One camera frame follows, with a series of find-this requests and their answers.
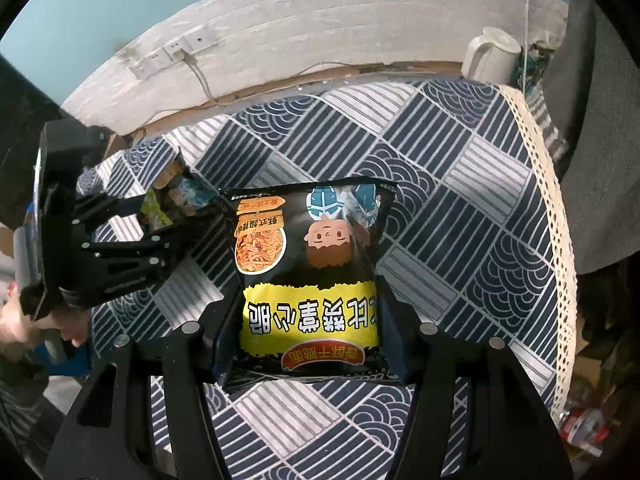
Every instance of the blue and white tablecloth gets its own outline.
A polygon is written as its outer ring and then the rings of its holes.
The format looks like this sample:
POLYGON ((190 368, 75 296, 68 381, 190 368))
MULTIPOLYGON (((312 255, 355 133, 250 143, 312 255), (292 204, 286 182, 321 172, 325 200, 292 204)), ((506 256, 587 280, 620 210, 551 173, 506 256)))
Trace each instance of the blue and white tablecloth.
MULTIPOLYGON (((378 272, 423 320, 447 333, 503 338, 550 409, 562 397, 548 206, 498 89, 464 80, 386 80, 254 105, 120 152, 86 172, 78 189, 142 194, 178 149, 216 187, 354 173, 399 182, 378 272)), ((114 218, 96 233, 97 240, 140 236, 135 216, 114 218)), ((212 225, 164 284, 95 309, 96 353, 119 334, 146 340, 197 319, 234 272, 227 243, 222 225, 212 225)), ((465 388, 459 381, 444 474, 460 464, 465 388)), ((170 449, 162 378, 152 379, 152 392, 154 436, 170 449)), ((213 385, 207 397, 235 479, 348 480, 385 476, 412 390, 275 381, 234 402, 213 385)))

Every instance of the yellow label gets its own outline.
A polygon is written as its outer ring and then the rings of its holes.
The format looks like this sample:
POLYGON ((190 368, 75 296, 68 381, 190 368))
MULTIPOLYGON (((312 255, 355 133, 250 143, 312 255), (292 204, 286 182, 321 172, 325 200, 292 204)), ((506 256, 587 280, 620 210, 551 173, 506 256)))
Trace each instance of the yellow label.
POLYGON ((238 209, 236 212, 241 215, 244 213, 254 213, 257 211, 269 211, 271 209, 277 209, 286 200, 281 196, 259 196, 256 198, 243 198, 238 203, 238 209))
MULTIPOLYGON (((240 346, 250 355, 287 354, 309 341, 343 341, 345 345, 342 350, 337 346, 337 351, 352 352, 355 360, 351 347, 379 345, 373 282, 340 284, 322 290, 312 285, 258 283, 246 288, 244 297, 240 346)), ((328 352, 330 346, 326 343, 324 349, 328 352)))
POLYGON ((242 215, 238 217, 238 225, 236 226, 234 236, 238 238, 254 231, 267 231, 281 227, 284 227, 281 210, 242 215))

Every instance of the snack package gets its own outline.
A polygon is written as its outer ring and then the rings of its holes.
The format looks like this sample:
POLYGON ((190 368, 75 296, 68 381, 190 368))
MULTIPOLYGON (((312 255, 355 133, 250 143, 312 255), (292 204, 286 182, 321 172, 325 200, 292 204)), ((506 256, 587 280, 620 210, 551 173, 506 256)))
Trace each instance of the snack package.
POLYGON ((385 379, 374 270, 396 184, 223 189, 244 292, 236 374, 385 379))
POLYGON ((178 155, 154 180, 138 213, 146 232, 172 225, 208 206, 217 194, 192 175, 178 155))

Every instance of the black snack bag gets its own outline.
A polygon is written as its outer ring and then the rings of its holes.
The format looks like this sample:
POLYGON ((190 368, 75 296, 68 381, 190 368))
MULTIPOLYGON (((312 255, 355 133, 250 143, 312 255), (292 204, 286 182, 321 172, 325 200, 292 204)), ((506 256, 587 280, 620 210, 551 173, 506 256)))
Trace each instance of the black snack bag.
POLYGON ((374 272, 396 184, 354 176, 221 193, 245 300, 236 375, 384 380, 374 272))

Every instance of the white mug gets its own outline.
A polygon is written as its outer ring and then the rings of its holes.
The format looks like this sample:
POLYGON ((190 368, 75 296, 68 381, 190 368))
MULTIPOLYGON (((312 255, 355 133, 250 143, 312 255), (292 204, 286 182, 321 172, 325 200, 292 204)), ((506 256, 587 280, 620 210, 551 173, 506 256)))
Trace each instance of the white mug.
POLYGON ((482 83, 506 84, 520 58, 521 47, 513 37, 495 27, 482 29, 466 50, 462 75, 482 83))

